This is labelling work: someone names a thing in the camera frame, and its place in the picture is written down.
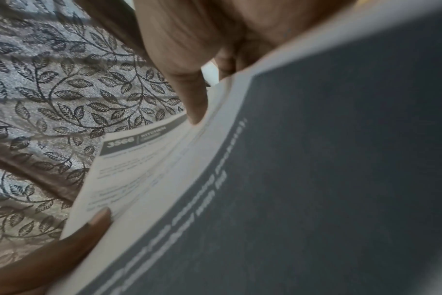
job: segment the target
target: leaf pattern fabric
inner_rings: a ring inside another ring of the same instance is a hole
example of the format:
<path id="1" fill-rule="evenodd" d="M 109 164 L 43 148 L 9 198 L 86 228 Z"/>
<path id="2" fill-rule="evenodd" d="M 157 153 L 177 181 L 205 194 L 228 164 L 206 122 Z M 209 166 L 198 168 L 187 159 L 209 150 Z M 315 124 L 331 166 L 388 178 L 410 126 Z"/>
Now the leaf pattern fabric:
<path id="1" fill-rule="evenodd" d="M 59 238 L 105 133 L 181 111 L 71 0 L 0 0 L 0 267 Z"/>

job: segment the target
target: number 3566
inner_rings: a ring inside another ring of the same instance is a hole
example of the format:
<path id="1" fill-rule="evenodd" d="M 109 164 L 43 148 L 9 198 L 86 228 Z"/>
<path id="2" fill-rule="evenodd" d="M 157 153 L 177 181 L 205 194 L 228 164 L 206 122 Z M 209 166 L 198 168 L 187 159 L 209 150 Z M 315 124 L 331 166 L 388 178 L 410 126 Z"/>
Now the number 3566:
<path id="1" fill-rule="evenodd" d="M 121 144 L 126 144 L 126 143 L 132 142 L 134 140 L 135 139 L 133 137 L 129 137 L 127 139 L 118 139 L 116 141 L 108 142 L 108 146 L 107 147 L 110 148 L 110 147 L 113 147 L 113 146 L 118 146 L 118 145 L 121 145 Z"/>

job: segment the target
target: patterned curtain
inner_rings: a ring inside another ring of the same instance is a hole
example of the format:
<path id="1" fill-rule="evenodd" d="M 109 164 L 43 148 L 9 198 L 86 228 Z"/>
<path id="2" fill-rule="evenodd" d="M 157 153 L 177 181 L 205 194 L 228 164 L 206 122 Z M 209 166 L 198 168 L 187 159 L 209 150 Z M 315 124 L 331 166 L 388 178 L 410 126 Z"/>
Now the patterned curtain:
<path id="1" fill-rule="evenodd" d="M 182 108 L 71 0 L 0 0 L 0 267 L 59 237 L 105 133 Z"/>

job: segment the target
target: hand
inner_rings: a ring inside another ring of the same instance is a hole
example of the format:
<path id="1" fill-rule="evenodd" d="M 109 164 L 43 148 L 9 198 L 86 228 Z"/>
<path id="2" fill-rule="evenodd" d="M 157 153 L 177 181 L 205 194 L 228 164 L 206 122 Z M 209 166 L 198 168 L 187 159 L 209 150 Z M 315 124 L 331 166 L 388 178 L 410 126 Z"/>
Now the hand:
<path id="1" fill-rule="evenodd" d="M 54 241 L 0 269 L 0 295 L 43 295 L 49 285 L 76 267 L 111 225 L 111 211 L 99 211 L 70 237 Z"/>
<path id="2" fill-rule="evenodd" d="M 148 55 L 192 123 L 207 108 L 200 68 L 242 70 L 355 0 L 134 0 Z"/>

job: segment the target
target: booklet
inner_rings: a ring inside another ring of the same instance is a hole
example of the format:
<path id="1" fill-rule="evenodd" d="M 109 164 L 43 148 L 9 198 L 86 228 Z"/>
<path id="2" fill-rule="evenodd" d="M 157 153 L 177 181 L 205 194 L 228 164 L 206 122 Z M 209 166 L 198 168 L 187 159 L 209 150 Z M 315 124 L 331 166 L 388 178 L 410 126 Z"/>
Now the booklet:
<path id="1" fill-rule="evenodd" d="M 442 0 L 381 1 L 107 134 L 63 231 L 114 223 L 50 295 L 442 292 Z"/>

